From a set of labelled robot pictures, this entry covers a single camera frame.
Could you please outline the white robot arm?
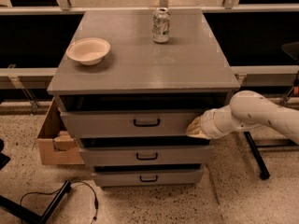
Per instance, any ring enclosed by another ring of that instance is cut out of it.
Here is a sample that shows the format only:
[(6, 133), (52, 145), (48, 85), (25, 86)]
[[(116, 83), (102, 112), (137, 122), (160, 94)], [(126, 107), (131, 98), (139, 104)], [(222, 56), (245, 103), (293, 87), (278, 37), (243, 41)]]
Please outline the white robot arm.
[(186, 130), (189, 137), (219, 139), (267, 126), (299, 144), (299, 111), (276, 105), (255, 91), (239, 91), (222, 108), (205, 111)]

